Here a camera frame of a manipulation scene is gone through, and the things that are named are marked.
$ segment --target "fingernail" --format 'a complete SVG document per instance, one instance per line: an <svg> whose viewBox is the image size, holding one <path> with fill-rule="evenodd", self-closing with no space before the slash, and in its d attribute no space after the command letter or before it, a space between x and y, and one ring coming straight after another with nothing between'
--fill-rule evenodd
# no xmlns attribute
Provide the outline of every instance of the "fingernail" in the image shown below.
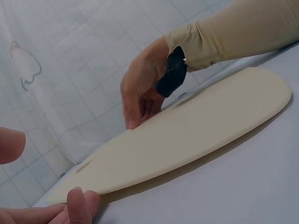
<svg viewBox="0 0 299 224"><path fill-rule="evenodd" d="M75 189L78 189L78 190L81 190L81 191L82 191L82 188L80 188L80 187L75 187Z"/></svg>
<svg viewBox="0 0 299 224"><path fill-rule="evenodd" d="M134 129L135 128L135 121L130 120L129 121L129 129Z"/></svg>

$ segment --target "white surface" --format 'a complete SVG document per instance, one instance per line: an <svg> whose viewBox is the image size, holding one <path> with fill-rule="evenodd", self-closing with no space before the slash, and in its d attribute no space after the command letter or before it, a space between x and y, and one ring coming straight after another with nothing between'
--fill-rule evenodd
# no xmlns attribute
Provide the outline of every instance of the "white surface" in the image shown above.
<svg viewBox="0 0 299 224"><path fill-rule="evenodd" d="M292 102L260 133L247 135L243 143L241 138L210 162L195 163L198 168L170 182L111 203L94 223L297 223L298 52L299 45L273 59L257 56L237 64L250 66L258 59L258 67L278 73L292 90ZM38 206L45 205L45 198Z"/></svg>

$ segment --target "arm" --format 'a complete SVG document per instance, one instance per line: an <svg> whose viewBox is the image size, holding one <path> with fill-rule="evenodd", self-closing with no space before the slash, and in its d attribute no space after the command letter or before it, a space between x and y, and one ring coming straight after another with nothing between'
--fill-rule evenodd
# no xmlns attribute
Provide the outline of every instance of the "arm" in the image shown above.
<svg viewBox="0 0 299 224"><path fill-rule="evenodd" d="M267 53L299 40L299 0L238 0L171 31L165 40L169 52L182 47L188 71Z"/></svg>

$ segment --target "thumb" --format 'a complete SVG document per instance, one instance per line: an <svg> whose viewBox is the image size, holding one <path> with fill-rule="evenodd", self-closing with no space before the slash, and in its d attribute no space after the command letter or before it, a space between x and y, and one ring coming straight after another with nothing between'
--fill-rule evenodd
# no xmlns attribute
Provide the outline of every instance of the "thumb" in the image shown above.
<svg viewBox="0 0 299 224"><path fill-rule="evenodd" d="M127 104L128 128L135 129L141 122L140 97L138 94L129 94L125 99Z"/></svg>
<svg viewBox="0 0 299 224"><path fill-rule="evenodd" d="M67 196L70 224L92 224L92 216L81 188L74 188Z"/></svg>

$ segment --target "hand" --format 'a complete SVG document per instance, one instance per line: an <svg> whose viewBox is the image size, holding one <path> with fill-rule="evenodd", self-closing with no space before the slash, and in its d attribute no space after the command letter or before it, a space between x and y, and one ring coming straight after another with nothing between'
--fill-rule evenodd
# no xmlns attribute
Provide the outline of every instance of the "hand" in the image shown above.
<svg viewBox="0 0 299 224"><path fill-rule="evenodd" d="M0 209L1 224L92 224L100 203L94 191L83 194L80 188L71 190L67 205L46 208Z"/></svg>
<svg viewBox="0 0 299 224"><path fill-rule="evenodd" d="M157 93L155 83L166 71L168 53L165 39L160 38L132 61L121 82L127 129L138 127L161 111L164 98Z"/></svg>

